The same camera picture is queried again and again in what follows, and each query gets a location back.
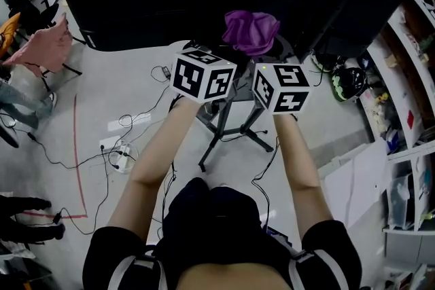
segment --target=hand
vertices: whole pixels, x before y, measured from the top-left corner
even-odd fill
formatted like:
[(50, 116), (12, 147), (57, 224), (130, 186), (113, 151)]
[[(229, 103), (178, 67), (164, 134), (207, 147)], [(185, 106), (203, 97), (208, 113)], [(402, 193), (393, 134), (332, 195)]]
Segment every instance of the hand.
[(202, 105), (203, 105), (202, 103), (197, 103), (197, 102), (193, 101), (192, 99), (183, 96), (176, 102), (174, 107), (180, 106), (183, 108), (196, 110), (196, 112), (198, 112), (199, 108), (201, 108)]

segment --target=black tripod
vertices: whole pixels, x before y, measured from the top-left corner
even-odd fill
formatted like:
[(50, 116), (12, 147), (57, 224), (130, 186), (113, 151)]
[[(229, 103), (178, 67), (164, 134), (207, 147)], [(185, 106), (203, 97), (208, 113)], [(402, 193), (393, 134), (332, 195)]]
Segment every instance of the black tripod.
[(273, 148), (269, 144), (265, 143), (262, 139), (258, 137), (258, 135), (255, 132), (253, 132), (250, 129), (252, 124), (260, 117), (260, 115), (264, 111), (262, 105), (255, 99), (254, 99), (255, 102), (254, 107), (252, 108), (252, 111), (249, 114), (248, 118), (246, 119), (245, 123), (241, 125), (239, 128), (232, 128), (230, 130), (225, 130), (226, 120), (228, 119), (228, 115), (230, 115), (231, 105), (237, 101), (253, 100), (254, 96), (252, 94), (252, 91), (247, 86), (248, 84), (249, 83), (243, 85), (243, 87), (246, 86), (245, 91), (241, 91), (240, 93), (239, 90), (241, 88), (239, 88), (239, 90), (235, 90), (236, 96), (234, 98), (228, 98), (226, 102), (222, 102), (226, 104), (223, 107), (223, 109), (219, 112), (217, 127), (211, 123), (213, 118), (209, 117), (209, 114), (206, 112), (204, 105), (201, 107), (200, 111), (196, 115), (196, 118), (198, 118), (198, 120), (200, 120), (215, 135), (211, 140), (208, 149), (204, 153), (204, 156), (201, 158), (201, 160), (198, 163), (198, 165), (200, 166), (203, 172), (205, 172), (204, 161), (209, 156), (211, 150), (216, 146), (216, 143), (225, 135), (240, 133), (255, 141), (257, 144), (259, 144), (259, 146), (263, 147), (263, 149), (266, 150), (267, 152), (273, 151)]

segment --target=shelf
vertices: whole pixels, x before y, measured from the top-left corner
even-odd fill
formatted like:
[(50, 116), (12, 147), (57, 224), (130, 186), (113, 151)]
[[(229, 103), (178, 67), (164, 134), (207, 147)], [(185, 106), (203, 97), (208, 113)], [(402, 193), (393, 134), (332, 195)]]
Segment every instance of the shelf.
[(430, 21), (430, 24), (435, 28), (435, 18), (430, 13), (430, 11), (426, 8), (426, 6), (421, 2), (421, 0), (413, 0), (413, 1), (415, 1), (415, 3), (419, 6), (421, 11), (424, 13), (424, 15)]
[(389, 68), (387, 66), (385, 59), (392, 53), (381, 37), (376, 38), (367, 50), (385, 82), (398, 112), (406, 146), (408, 149), (412, 149), (424, 128), (411, 88), (400, 67)]
[(404, 46), (406, 52), (408, 53), (409, 57), (411, 58), (421, 81), (423, 82), (424, 90), (429, 98), (430, 106), (432, 108), (432, 113), (435, 115), (435, 85), (434, 80), (432, 79), (432, 76), (430, 75), (428, 69), (426, 66), (422, 63), (420, 58), (418, 57), (418, 53), (415, 50), (411, 40), (408, 38), (407, 35), (407, 28), (404, 27), (403, 24), (399, 22), (400, 20), (400, 13), (399, 10), (396, 10), (391, 16), (391, 18), (388, 20), (388, 24), (390, 25), (391, 29), (393, 29), (394, 33), (399, 38), (400, 42)]
[(388, 160), (391, 163), (401, 163), (410, 161), (419, 156), (430, 155), (431, 153), (435, 153), (435, 141), (430, 141), (429, 143), (421, 144), (398, 153), (392, 153), (388, 155)]
[(422, 228), (418, 231), (414, 230), (401, 230), (401, 229), (391, 229), (390, 227), (386, 227), (382, 229), (382, 232), (385, 233), (392, 233), (392, 234), (408, 234), (413, 236), (435, 236), (435, 220), (429, 220), (431, 222), (431, 228), (433, 227), (433, 230), (424, 229), (425, 222), (423, 222)]

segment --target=white cube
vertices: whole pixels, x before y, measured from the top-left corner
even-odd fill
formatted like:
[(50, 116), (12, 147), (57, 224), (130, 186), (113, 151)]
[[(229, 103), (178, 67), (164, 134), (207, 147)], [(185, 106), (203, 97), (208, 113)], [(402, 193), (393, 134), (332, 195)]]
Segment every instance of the white cube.
[(172, 67), (172, 89), (198, 103), (227, 97), (237, 68), (196, 48), (177, 52)]
[(272, 114), (302, 112), (311, 94), (302, 65), (291, 64), (258, 63), (252, 90)]

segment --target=plug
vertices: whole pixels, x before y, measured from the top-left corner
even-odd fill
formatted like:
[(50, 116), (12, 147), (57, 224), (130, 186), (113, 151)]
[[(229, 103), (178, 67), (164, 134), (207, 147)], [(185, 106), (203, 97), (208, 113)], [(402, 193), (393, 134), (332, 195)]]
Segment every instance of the plug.
[(33, 141), (36, 141), (36, 138), (33, 134), (31, 134), (30, 132), (27, 132), (27, 136), (32, 139)]
[(60, 221), (60, 219), (62, 219), (62, 211), (60, 211), (59, 213), (57, 213), (54, 218), (53, 218), (53, 223), (55, 223), (56, 225), (58, 224), (58, 222)]

